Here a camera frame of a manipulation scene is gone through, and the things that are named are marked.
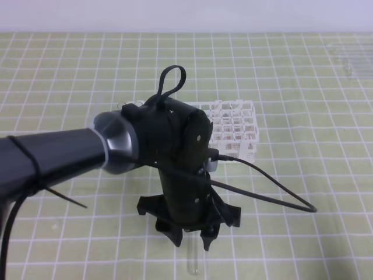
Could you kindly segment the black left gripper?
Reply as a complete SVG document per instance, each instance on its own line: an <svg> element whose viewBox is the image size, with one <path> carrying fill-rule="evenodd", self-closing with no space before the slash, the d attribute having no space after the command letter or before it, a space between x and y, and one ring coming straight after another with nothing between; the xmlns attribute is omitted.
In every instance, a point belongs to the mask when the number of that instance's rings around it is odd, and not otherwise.
<svg viewBox="0 0 373 280"><path fill-rule="evenodd" d="M204 169L208 147L190 151L146 151L139 163L159 172L160 195L140 197L140 215L156 217L156 230L167 236L175 247L182 242L182 229L201 230L203 248L209 251L219 235L219 226L238 227L241 209L226 204L212 187L210 172Z"/></svg>

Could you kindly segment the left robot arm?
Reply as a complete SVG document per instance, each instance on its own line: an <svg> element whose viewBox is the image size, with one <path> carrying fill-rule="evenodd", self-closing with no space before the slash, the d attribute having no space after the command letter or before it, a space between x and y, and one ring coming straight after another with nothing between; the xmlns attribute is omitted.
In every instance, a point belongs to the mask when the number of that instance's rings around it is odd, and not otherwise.
<svg viewBox="0 0 373 280"><path fill-rule="evenodd" d="M1 277L15 217L27 197L89 172L122 174L142 166L159 171L162 194L140 197L140 215L156 217L156 230L180 246L183 232L199 231L205 250L220 225L238 227L241 209L212 187L218 151L209 148L213 124L201 109L172 98L151 98L99 114L91 128L1 139Z"/></svg>

